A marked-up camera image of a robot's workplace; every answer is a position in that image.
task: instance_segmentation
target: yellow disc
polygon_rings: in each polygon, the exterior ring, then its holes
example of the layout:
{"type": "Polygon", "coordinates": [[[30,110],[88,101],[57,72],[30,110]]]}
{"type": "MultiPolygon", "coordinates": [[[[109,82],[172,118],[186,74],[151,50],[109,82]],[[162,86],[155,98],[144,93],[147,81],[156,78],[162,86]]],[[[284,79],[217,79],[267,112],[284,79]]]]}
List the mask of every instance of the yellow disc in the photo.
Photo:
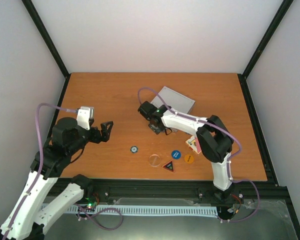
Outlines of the yellow disc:
{"type": "Polygon", "coordinates": [[[194,158],[194,156],[192,156],[190,154],[187,154],[187,155],[184,156],[184,161],[187,164],[192,164],[195,161],[195,158],[194,158]]]}

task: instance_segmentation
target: black metal frame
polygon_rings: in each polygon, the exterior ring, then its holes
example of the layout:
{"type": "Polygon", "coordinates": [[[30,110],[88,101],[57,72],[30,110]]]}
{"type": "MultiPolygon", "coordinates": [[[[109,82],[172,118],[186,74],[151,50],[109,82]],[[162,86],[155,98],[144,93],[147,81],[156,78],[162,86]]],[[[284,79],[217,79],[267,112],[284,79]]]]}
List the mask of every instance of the black metal frame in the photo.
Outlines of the black metal frame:
{"type": "MultiPolygon", "coordinates": [[[[65,77],[65,82],[61,91],[61,95],[58,101],[60,107],[64,99],[67,86],[71,77],[65,64],[63,63],[52,39],[49,36],[47,29],[45,28],[38,12],[35,9],[31,0],[22,0],[24,6],[29,12],[34,24],[39,30],[43,40],[49,48],[52,56],[54,57],[57,65],[59,66],[62,74],[65,77]]],[[[273,20],[271,21],[268,29],[266,30],[263,38],[257,46],[254,54],[252,55],[248,65],[246,66],[242,74],[238,74],[239,83],[241,86],[242,94],[246,103],[246,107],[249,113],[253,131],[255,134],[256,142],[260,151],[262,162],[267,176],[266,182],[255,182],[261,199],[277,199],[285,200],[290,217],[293,222],[294,229],[296,231],[298,239],[300,239],[300,225],[297,219],[288,189],[286,187],[278,186],[278,180],[272,161],[268,152],[268,148],[265,142],[263,132],[258,120],[256,109],[253,100],[250,95],[249,87],[247,84],[247,78],[257,63],[262,52],[266,48],[272,35],[275,33],[281,20],[285,16],[293,0],[283,0],[279,9],[277,10],[273,20]]],[[[52,119],[48,137],[51,136],[52,127],[56,124],[59,111],[56,110],[52,119]]],[[[60,178],[54,187],[51,189],[49,195],[59,195],[65,187],[70,183],[70,178],[60,178]]],[[[94,179],[93,182],[98,188],[100,193],[100,200],[104,202],[112,203],[113,200],[119,198],[171,198],[171,199],[188,199],[199,203],[211,203],[210,200],[206,200],[204,197],[200,197],[199,193],[201,189],[210,188],[212,181],[166,181],[166,180],[104,180],[94,179]]],[[[246,199],[255,199],[256,192],[252,185],[248,182],[238,183],[241,193],[246,199]]]]}

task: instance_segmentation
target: brown tabletop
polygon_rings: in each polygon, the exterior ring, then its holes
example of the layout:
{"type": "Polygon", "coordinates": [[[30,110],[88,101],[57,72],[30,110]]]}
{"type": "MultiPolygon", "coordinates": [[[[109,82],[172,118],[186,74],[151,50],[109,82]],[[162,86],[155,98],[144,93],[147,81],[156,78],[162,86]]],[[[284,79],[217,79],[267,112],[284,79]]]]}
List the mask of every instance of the brown tabletop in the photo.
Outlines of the brown tabletop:
{"type": "MultiPolygon", "coordinates": [[[[62,177],[83,174],[102,179],[213,180],[211,163],[186,145],[190,135],[181,131],[156,135],[148,127],[137,112],[137,92],[144,86],[158,92],[167,86],[194,99],[192,115],[217,115],[242,144],[242,153],[232,159],[234,179],[267,180],[235,73],[72,73],[62,107],[94,107],[94,126],[107,121],[113,121],[114,126],[108,142],[88,143],[82,157],[70,164],[62,177]],[[132,146],[138,147],[137,153],[130,151],[132,146]],[[173,161],[171,172],[162,165],[172,160],[173,150],[179,150],[182,157],[173,161]],[[161,158],[157,167],[149,163],[153,154],[161,158]],[[192,164],[184,161],[186,154],[194,156],[192,164]]],[[[150,91],[141,92],[142,101],[150,102],[154,97],[150,91]]],[[[76,117],[66,112],[60,112],[58,117],[65,116],[76,117]]],[[[232,153],[237,150],[234,143],[232,153]]]]}

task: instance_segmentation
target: red triangle sign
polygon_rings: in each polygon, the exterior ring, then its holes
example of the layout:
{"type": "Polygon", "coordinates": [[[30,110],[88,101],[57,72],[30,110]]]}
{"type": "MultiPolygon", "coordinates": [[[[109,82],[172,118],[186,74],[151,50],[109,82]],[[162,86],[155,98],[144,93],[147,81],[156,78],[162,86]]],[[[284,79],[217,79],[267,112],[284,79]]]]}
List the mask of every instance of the red triangle sign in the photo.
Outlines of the red triangle sign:
{"type": "Polygon", "coordinates": [[[175,172],[175,170],[174,170],[174,164],[173,164],[173,162],[172,162],[172,160],[171,161],[169,161],[169,162],[167,162],[165,165],[163,165],[162,166],[164,169],[167,169],[167,170],[169,170],[169,171],[171,171],[171,172],[175,172]]]}

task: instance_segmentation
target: white wall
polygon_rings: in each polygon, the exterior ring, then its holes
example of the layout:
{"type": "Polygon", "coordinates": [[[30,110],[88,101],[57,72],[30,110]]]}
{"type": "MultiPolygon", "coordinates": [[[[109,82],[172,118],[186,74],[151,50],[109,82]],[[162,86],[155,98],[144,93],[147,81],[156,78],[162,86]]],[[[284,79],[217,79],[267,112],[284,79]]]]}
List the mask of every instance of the white wall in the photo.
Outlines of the white wall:
{"type": "Polygon", "coordinates": [[[242,73],[282,0],[34,0],[70,72],[242,73]]]}
{"type": "Polygon", "coordinates": [[[294,1],[248,78],[280,185],[300,221],[300,0],[294,1]]]}
{"type": "MultiPolygon", "coordinates": [[[[0,225],[21,193],[38,151],[35,110],[56,104],[64,78],[21,1],[0,1],[0,225]]],[[[53,111],[40,123],[46,137],[53,111]]]]}

